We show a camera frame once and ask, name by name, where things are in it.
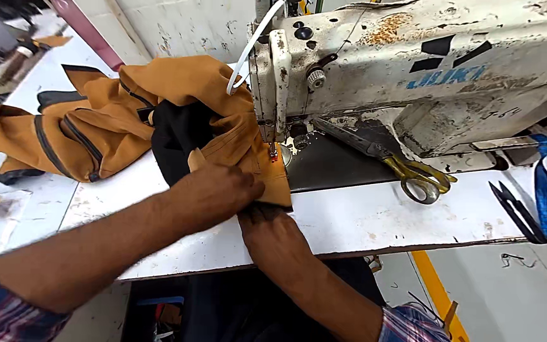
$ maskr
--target black zipper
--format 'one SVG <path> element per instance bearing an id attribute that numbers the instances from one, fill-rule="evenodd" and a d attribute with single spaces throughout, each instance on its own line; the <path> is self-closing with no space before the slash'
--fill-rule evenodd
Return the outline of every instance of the black zipper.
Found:
<path id="1" fill-rule="evenodd" d="M 128 88 L 122 81 L 120 81 L 120 85 L 122 86 L 122 88 L 128 92 L 128 94 L 130 94 L 130 96 L 132 97 L 135 97 L 135 98 L 138 98 L 139 100 L 141 100 L 141 102 L 143 102 L 146 106 L 148 107 L 153 107 L 153 104 L 151 104 L 151 102 L 147 101 L 147 99 L 145 97 L 142 97 L 138 94 L 134 94 L 133 92 L 130 91 L 130 88 Z"/>
<path id="2" fill-rule="evenodd" d="M 77 129 L 77 127 L 71 122 L 71 120 L 69 120 L 68 117 L 65 116 L 65 118 L 63 118 L 63 122 L 67 125 L 69 130 L 71 130 L 71 132 L 75 136 L 77 136 L 77 139 L 79 139 L 79 141 L 87 148 L 88 152 L 90 152 L 90 154 L 98 162 L 97 171 L 92 173 L 89 176 L 89 179 L 91 182 L 99 180 L 100 177 L 98 175 L 98 171 L 100 170 L 100 165 L 103 162 L 103 154 L 96 148 L 96 146 L 90 141 L 90 139 L 88 139 L 82 132 L 80 132 L 79 129 Z"/>
<path id="3" fill-rule="evenodd" d="M 35 133 L 37 134 L 37 140 L 39 140 L 41 149 L 45 152 L 47 159 L 50 159 L 50 162 L 54 164 L 54 167 L 56 167 L 58 171 L 60 171 L 63 175 L 74 180 L 75 178 L 71 176 L 69 171 L 67 171 L 63 163 L 60 161 L 60 159 L 58 159 L 58 156 L 56 155 L 56 153 L 54 152 L 54 149 L 50 145 L 50 142 L 46 138 L 46 132 L 44 132 L 44 127 L 43 127 L 43 115 L 36 115 L 34 123 L 35 123 Z"/>

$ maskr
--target checkered sleeve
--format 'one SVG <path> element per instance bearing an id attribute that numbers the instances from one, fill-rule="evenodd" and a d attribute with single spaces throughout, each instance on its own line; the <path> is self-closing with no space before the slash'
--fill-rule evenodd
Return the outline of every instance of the checkered sleeve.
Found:
<path id="1" fill-rule="evenodd" d="M 0 285 L 0 341 L 51 341 L 70 316 L 34 307 Z"/>
<path id="2" fill-rule="evenodd" d="M 379 342 L 450 342 L 443 327 L 418 304 L 384 307 Z"/>

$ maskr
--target blue tape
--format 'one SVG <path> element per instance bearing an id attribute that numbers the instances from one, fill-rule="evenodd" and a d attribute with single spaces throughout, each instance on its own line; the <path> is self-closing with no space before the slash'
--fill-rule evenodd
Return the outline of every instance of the blue tape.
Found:
<path id="1" fill-rule="evenodd" d="M 541 159 L 537 162 L 535 171 L 536 206 L 540 226 L 542 227 L 543 234 L 547 237 L 547 170 L 543 166 L 543 158 L 547 156 L 547 136 L 535 134 L 531 135 L 531 137 L 539 143 L 537 150 L 542 155 Z"/>

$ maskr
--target floor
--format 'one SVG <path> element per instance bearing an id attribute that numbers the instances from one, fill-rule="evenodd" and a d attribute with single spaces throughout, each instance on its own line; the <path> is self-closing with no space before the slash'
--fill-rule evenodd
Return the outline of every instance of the floor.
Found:
<path id="1" fill-rule="evenodd" d="M 73 313 L 54 342 L 119 342 L 130 283 L 115 283 Z"/>
<path id="2" fill-rule="evenodd" d="M 511 257 L 506 262 L 504 253 L 524 260 Z M 470 341 L 547 340 L 547 245 L 473 246 L 427 254 L 450 300 L 459 303 L 457 315 Z M 380 260 L 383 268 L 375 277 L 390 306 L 414 301 L 411 292 L 436 311 L 411 253 L 381 255 Z M 113 284 L 78 309 L 55 342 L 118 342 L 129 285 Z"/>

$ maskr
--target sewing machine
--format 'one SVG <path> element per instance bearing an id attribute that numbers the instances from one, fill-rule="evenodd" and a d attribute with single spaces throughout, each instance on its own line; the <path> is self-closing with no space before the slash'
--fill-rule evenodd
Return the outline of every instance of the sewing machine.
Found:
<path id="1" fill-rule="evenodd" d="M 470 153 L 462 170 L 490 168 L 496 150 L 514 164 L 538 159 L 529 135 L 547 135 L 547 0 L 356 3 L 277 18 L 248 59 L 265 141 L 308 149 L 314 117 L 350 128 L 377 118 L 433 166 Z"/>

